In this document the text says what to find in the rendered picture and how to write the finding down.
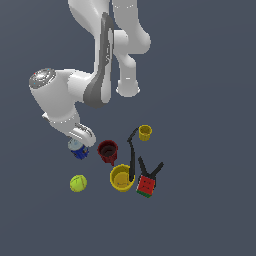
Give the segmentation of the yellow-green tennis ball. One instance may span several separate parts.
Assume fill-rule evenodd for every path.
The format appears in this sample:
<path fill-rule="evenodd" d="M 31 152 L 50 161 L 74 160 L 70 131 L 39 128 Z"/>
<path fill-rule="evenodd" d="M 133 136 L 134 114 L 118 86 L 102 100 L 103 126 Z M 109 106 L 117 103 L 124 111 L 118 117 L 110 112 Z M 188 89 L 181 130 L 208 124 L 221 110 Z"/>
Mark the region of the yellow-green tennis ball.
<path fill-rule="evenodd" d="M 70 189 L 73 192 L 81 192 L 87 186 L 87 179 L 83 175 L 75 175 L 70 180 Z"/>

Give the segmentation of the small yellow cup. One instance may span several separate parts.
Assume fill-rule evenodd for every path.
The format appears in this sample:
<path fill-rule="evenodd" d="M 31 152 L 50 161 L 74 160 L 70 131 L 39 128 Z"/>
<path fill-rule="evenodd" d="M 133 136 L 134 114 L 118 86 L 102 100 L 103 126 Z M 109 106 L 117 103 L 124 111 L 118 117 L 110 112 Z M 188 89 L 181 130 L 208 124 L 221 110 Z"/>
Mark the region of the small yellow cup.
<path fill-rule="evenodd" d="M 141 125 L 139 127 L 139 139 L 141 141 L 148 141 L 152 134 L 152 128 L 149 125 Z"/>

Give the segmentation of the red Rubik's cube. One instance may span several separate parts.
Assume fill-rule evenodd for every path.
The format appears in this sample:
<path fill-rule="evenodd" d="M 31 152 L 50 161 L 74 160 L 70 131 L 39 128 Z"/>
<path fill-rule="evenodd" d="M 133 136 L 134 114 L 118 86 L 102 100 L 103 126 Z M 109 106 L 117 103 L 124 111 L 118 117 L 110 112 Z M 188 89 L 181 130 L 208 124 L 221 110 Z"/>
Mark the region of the red Rubik's cube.
<path fill-rule="evenodd" d="M 136 188 L 136 192 L 146 198 L 150 198 L 155 188 L 155 181 L 146 176 L 141 176 Z"/>

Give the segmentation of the dark red mug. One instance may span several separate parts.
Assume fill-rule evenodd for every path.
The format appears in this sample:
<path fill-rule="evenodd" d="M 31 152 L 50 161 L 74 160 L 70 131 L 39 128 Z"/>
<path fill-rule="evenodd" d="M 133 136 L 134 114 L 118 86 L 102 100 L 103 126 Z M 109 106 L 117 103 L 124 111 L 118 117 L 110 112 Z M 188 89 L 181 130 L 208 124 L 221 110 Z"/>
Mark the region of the dark red mug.
<path fill-rule="evenodd" d="M 97 148 L 97 152 L 101 159 L 105 163 L 110 163 L 111 165 L 114 165 L 114 162 L 117 159 L 117 150 L 118 146 L 112 140 L 105 140 L 101 142 Z"/>

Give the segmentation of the blue can with silver lid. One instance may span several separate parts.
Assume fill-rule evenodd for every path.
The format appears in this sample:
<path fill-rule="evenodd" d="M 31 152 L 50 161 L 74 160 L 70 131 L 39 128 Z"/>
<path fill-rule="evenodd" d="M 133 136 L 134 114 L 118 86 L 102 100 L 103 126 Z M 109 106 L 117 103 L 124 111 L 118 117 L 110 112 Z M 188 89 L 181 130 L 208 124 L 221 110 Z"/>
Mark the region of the blue can with silver lid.
<path fill-rule="evenodd" d="M 73 155 L 80 160 L 83 160 L 89 154 L 89 149 L 84 144 L 75 139 L 71 139 L 68 142 L 68 148 L 73 153 Z"/>

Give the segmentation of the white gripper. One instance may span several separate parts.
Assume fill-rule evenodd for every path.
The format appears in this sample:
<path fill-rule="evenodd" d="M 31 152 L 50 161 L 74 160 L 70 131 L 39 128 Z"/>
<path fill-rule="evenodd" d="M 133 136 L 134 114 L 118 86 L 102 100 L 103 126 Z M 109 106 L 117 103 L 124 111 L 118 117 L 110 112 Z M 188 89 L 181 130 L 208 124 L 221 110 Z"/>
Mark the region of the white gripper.
<path fill-rule="evenodd" d="M 96 136 L 93 131 L 80 123 L 75 124 L 75 127 L 69 132 L 69 135 L 86 147 L 92 147 L 96 142 Z"/>

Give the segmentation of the large yellow cup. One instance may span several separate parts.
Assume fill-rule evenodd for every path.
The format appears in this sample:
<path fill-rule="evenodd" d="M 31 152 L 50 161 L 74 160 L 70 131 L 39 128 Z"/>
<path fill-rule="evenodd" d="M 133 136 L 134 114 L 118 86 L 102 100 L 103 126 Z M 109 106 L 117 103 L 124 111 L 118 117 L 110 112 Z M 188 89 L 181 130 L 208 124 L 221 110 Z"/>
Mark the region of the large yellow cup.
<path fill-rule="evenodd" d="M 127 192 L 134 184 L 134 180 L 129 180 L 129 165 L 115 166 L 110 172 L 110 183 L 119 192 Z"/>

